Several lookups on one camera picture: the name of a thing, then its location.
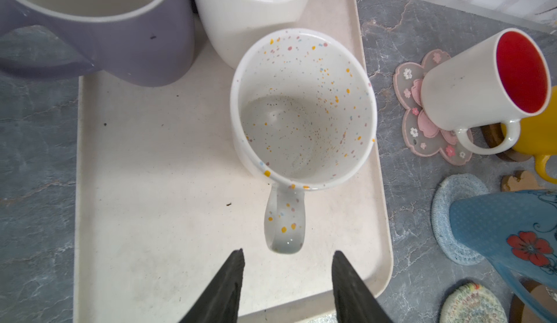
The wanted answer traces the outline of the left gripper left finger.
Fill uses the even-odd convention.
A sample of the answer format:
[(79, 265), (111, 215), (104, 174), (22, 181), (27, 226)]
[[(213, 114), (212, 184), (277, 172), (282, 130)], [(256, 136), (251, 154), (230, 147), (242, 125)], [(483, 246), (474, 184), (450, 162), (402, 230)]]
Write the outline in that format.
[(237, 322), (245, 257), (234, 250), (180, 322)]

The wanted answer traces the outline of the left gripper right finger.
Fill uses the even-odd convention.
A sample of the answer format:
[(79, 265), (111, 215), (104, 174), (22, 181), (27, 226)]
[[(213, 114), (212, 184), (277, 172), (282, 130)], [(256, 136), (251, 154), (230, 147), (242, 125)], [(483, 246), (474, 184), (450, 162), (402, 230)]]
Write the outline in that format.
[(393, 323), (340, 250), (333, 256), (332, 285), (338, 322)]

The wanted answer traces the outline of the multicolour woven round coaster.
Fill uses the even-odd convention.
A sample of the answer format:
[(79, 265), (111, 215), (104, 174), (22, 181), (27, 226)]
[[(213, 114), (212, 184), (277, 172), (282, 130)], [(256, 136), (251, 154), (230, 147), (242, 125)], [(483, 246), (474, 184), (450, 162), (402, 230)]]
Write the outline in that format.
[(486, 287), (468, 282), (442, 305), (439, 322), (507, 322), (502, 304)]

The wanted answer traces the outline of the light blue woven coaster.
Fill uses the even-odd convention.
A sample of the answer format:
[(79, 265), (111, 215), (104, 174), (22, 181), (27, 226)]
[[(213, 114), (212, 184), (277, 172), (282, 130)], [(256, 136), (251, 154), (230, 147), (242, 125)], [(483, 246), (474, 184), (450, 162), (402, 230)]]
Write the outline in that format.
[(451, 175), (435, 192), (431, 206), (433, 234), (443, 253), (456, 264), (476, 265), (484, 261), (484, 256), (455, 239), (450, 221), (451, 206), (456, 201), (487, 195), (488, 192), (486, 185), (473, 174)]

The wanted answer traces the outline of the blue patterned mug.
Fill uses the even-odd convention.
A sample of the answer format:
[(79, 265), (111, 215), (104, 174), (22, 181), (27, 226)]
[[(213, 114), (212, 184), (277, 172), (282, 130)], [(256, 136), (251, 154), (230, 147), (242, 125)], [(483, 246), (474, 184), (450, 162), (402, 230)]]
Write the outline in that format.
[(455, 239), (484, 256), (516, 296), (545, 322), (556, 315), (516, 278), (556, 287), (556, 192), (499, 192), (456, 201), (450, 209)]

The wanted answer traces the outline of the pink flower silicone coaster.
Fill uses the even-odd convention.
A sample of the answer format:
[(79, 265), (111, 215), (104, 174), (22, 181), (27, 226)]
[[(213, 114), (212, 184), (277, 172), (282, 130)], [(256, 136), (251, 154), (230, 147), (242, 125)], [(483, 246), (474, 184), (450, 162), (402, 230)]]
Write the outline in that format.
[(436, 49), (427, 53), (422, 62), (400, 64), (393, 75), (393, 88), (406, 112), (403, 116), (402, 135), (407, 147), (417, 156), (440, 154), (448, 163), (463, 166), (471, 160), (472, 152), (465, 149), (452, 131), (437, 127), (422, 107), (421, 90), (426, 74), (451, 58)]

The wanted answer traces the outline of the speckled white mug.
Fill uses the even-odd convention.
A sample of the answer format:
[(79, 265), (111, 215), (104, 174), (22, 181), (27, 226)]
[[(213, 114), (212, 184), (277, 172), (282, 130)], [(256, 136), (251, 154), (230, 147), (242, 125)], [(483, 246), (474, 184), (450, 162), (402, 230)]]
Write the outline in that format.
[(367, 73), (326, 34), (274, 31), (239, 62), (230, 114), (239, 160), (271, 185), (266, 244), (297, 253), (305, 242), (305, 194), (348, 181), (374, 146), (377, 103)]

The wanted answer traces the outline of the brown paw cork coaster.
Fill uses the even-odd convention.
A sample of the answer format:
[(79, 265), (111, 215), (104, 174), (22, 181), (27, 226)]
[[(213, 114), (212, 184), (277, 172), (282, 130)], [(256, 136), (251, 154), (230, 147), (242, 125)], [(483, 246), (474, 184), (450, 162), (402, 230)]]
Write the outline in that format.
[(500, 190), (502, 192), (519, 192), (523, 190), (543, 190), (543, 187), (538, 184), (538, 180), (532, 172), (517, 171), (512, 175), (503, 177)]

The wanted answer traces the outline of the yellow mug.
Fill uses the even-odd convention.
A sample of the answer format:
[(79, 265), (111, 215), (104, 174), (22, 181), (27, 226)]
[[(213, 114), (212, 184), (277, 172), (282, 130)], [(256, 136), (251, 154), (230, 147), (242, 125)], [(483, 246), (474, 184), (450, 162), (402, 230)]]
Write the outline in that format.
[(520, 121), (518, 142), (503, 154), (512, 161), (519, 161), (519, 155), (532, 156), (538, 175), (555, 185), (556, 178), (546, 169), (549, 160), (556, 156), (556, 86), (552, 87), (551, 92), (551, 100), (541, 114)]

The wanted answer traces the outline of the white mug red inside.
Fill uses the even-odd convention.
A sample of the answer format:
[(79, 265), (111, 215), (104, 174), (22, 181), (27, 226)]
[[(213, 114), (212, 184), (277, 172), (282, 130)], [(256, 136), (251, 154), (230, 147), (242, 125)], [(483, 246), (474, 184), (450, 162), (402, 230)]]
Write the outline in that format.
[[(512, 148), (521, 134), (520, 121), (537, 116), (551, 99), (546, 59), (531, 36), (505, 29), (429, 71), (421, 87), (422, 108), (429, 120), (452, 131), (465, 149), (495, 155)], [(498, 146), (476, 146), (468, 131), (504, 124)]]

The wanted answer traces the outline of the plain wooden round coaster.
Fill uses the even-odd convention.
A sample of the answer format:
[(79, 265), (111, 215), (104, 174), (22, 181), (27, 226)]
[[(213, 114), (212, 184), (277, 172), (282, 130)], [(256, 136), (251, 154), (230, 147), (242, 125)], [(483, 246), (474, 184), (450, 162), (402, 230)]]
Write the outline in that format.
[[(499, 146), (506, 138), (500, 124), (482, 126), (481, 130), (484, 139), (490, 148)], [(509, 149), (505, 152), (499, 153), (497, 154), (497, 157), (507, 162), (525, 162), (533, 158), (531, 155), (516, 152), (514, 149)]]

